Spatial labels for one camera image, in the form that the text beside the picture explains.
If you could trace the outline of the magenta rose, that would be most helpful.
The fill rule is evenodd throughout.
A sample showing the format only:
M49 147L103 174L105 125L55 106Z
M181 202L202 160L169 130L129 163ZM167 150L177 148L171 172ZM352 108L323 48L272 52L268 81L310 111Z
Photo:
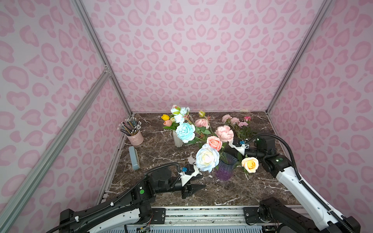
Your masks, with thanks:
M246 122L249 122L249 121L251 121L252 120L252 118L250 117L250 116L245 116L244 117L244 121L246 121Z

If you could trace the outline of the light pink double peony stem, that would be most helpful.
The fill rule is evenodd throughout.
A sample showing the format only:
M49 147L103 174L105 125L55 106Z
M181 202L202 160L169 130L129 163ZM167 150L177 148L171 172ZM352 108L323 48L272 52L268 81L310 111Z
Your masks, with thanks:
M231 130L231 128L227 125L224 125L224 126L219 126L216 131L215 131L215 134L217 135L217 137L223 142L230 142L234 139L234 132L233 130Z

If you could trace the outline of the pink rosebud spray stem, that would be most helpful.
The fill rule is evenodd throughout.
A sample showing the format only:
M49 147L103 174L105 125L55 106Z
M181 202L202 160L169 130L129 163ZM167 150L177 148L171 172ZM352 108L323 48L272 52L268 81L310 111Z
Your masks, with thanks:
M206 113L202 110L198 112L199 119L197 119L194 123L196 127L205 127L207 130L210 128L210 117L206 115Z

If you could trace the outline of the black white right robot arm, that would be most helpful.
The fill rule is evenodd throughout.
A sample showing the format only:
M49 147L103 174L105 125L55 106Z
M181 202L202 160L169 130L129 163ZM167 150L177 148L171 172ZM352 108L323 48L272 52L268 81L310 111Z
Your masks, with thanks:
M298 200L309 217L285 206L280 200L270 197L262 200L256 213L246 212L248 225L260 221L279 223L296 233L359 233L361 226L353 217L344 216L330 205L301 176L290 146L282 138L268 133L257 134L244 141L232 140L229 147L237 155L253 157Z

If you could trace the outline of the small pink twin rose stem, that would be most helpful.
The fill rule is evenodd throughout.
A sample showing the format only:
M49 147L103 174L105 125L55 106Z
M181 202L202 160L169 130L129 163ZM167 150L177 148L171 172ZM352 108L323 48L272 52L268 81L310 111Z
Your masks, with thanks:
M227 115L224 115L222 117L222 123L224 125L227 125L229 127L231 127L233 130L238 130L240 127L239 127L239 123L240 123L240 119L237 118L237 117L232 117L230 116L229 114Z

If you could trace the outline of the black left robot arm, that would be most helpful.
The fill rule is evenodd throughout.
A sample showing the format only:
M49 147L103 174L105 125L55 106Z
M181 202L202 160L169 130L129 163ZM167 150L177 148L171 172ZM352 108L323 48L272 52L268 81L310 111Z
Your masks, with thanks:
M192 184L201 179L196 165L181 167L166 163L144 173L136 184L101 204L82 211L66 209L60 223L51 233L104 233L128 224L149 223L153 216L151 204L158 193L180 192L182 199L204 189L204 184Z

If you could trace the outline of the pink carnation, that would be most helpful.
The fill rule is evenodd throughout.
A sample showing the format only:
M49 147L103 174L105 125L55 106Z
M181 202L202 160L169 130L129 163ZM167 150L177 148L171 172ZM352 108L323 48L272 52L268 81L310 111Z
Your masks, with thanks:
M237 135L241 140L247 140L256 135L257 132L253 131L247 121L242 121L238 124Z

